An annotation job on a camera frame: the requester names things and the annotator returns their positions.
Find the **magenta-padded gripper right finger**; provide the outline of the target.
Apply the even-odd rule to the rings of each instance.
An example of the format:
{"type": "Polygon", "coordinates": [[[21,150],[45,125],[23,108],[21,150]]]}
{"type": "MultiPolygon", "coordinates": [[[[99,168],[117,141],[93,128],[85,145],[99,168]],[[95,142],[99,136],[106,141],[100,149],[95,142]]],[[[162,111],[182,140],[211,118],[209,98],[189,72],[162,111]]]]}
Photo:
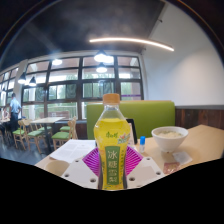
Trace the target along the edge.
{"type": "Polygon", "coordinates": [[[128,147],[125,158],[125,177],[128,189],[143,187],[164,177],[163,171],[151,157],[144,157],[128,147]]]}

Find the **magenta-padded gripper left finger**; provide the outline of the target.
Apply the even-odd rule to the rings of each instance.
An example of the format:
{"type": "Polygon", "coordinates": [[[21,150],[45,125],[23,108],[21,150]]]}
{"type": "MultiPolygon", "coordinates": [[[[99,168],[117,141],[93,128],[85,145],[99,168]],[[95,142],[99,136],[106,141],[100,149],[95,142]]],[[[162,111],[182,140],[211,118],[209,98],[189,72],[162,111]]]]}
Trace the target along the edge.
{"type": "Polygon", "coordinates": [[[99,189],[100,174],[100,156],[95,148],[83,158],[72,162],[62,177],[84,188],[99,189]]]}

